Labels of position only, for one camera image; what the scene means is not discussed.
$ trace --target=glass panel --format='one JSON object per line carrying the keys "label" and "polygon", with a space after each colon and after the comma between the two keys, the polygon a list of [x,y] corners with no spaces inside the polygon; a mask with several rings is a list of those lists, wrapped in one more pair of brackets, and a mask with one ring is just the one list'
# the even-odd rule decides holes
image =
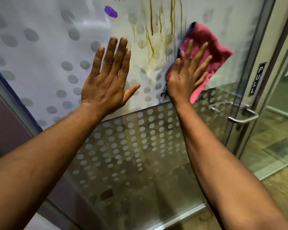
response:
{"label": "glass panel", "polygon": [[288,164],[288,72],[281,78],[261,113],[241,161],[258,178]]}
{"label": "glass panel", "polygon": [[[107,46],[111,35],[127,37],[132,60],[126,87],[135,83],[142,87],[95,129],[66,177],[112,228],[149,228],[204,200],[173,105],[160,99],[165,71],[174,61],[182,35],[198,21],[235,52],[194,104],[222,141],[228,137],[224,131],[230,103],[237,94],[263,3],[0,0],[0,79],[8,82],[46,129],[79,105],[98,46]],[[105,6],[115,9],[118,17],[105,14]]]}

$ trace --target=purple oval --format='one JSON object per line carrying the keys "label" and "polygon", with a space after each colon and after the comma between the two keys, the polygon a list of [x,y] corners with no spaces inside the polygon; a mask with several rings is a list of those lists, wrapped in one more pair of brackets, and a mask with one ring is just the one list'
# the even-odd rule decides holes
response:
{"label": "purple oval", "polygon": [[108,5],[105,7],[105,12],[112,18],[117,18],[118,16],[117,12],[111,6]]}

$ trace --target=hand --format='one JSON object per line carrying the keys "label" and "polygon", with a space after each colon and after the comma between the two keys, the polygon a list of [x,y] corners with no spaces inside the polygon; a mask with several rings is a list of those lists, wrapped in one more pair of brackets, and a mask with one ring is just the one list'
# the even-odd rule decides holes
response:
{"label": "hand", "polygon": [[117,38],[110,38],[101,72],[101,61],[105,48],[99,47],[90,75],[82,88],[81,103],[91,108],[101,118],[123,107],[140,88],[140,84],[135,84],[124,92],[131,56],[130,49],[126,49],[127,42],[126,38],[121,38],[114,56]]}
{"label": "hand", "polygon": [[167,90],[174,105],[181,102],[190,103],[191,94],[204,82],[208,75],[208,73],[205,71],[212,59],[212,56],[208,56],[206,60],[199,65],[207,49],[208,43],[204,43],[200,50],[196,53],[193,60],[190,61],[192,45],[193,40],[190,40],[185,54],[185,62],[182,68],[180,65],[181,59],[177,59],[172,67]]}

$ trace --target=person's left hand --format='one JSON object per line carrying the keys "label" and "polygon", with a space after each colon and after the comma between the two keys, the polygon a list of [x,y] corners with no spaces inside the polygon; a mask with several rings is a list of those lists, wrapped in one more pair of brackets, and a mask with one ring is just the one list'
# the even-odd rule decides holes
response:
{"label": "person's left hand", "polygon": [[131,56],[131,50],[126,49],[127,42],[127,39],[122,37],[114,55],[117,38],[110,38],[101,72],[105,48],[99,47],[91,73],[82,88],[81,103],[89,107],[92,114],[97,114],[101,118],[123,107],[140,88],[140,84],[135,84],[124,92]]}

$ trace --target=pull sign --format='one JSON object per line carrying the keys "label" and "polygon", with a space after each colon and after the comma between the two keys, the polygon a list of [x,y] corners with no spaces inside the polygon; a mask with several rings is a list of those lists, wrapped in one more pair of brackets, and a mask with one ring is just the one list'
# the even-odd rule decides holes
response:
{"label": "pull sign", "polygon": [[254,81],[253,81],[253,84],[252,84],[251,90],[250,90],[250,92],[249,92],[249,94],[248,94],[248,97],[254,95],[254,93],[255,93],[255,91],[256,91],[256,88],[257,88],[257,85],[258,85],[258,83],[259,83],[261,74],[262,74],[262,72],[263,72],[263,70],[264,70],[265,65],[266,65],[266,62],[265,62],[265,63],[261,63],[261,64],[259,65],[258,71],[257,71],[257,74],[256,74],[256,77],[255,77],[255,79],[254,79]]}

